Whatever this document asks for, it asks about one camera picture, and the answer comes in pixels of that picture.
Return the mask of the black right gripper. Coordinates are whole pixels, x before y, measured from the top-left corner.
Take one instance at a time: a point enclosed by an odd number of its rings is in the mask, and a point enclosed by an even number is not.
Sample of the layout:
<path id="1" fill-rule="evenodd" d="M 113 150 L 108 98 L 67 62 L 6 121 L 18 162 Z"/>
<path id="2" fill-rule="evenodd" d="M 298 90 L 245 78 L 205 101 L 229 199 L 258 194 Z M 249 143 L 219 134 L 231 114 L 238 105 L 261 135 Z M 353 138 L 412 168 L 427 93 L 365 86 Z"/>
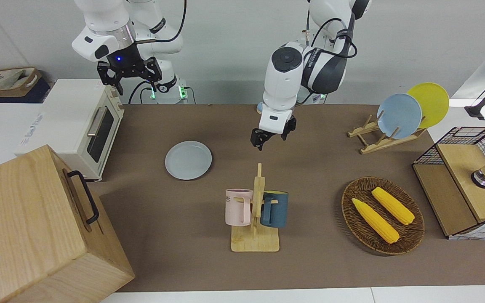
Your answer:
<path id="1" fill-rule="evenodd" d="M 116 50 L 107 55 L 108 63 L 97 63 L 97 72 L 104 85 L 110 85 L 117 90 L 120 96 L 124 89 L 120 84 L 123 77 L 141 77 L 158 91 L 157 85 L 162 80 L 162 71 L 156 57 L 149 57 L 143 61 L 137 44 Z"/>

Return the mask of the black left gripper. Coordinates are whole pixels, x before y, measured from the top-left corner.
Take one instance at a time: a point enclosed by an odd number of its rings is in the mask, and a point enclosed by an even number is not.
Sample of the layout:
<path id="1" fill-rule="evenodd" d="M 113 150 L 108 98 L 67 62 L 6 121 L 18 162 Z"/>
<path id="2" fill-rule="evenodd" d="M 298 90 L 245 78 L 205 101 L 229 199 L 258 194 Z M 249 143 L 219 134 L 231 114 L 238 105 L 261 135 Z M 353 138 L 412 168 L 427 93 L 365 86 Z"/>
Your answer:
<path id="1" fill-rule="evenodd" d="M 264 122 L 264 130 L 253 129 L 251 132 L 251 144 L 258 148 L 258 150 L 263 150 L 263 145 L 267 142 L 273 134 L 280 134 L 282 140 L 287 140 L 287 136 L 290 132 L 294 131 L 296 128 L 297 120 L 295 117 L 291 117 L 287 122 L 276 121 L 276 120 L 266 120 Z"/>

